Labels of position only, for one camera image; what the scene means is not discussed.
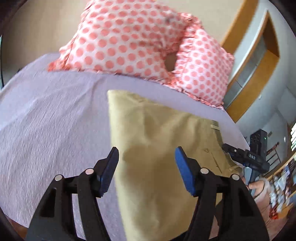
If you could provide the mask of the person right hand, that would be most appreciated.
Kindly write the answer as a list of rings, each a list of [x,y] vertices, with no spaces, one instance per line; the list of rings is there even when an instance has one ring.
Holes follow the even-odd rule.
[[[257,180],[246,186],[251,191],[252,197],[255,198],[264,190],[265,182],[263,180]]]

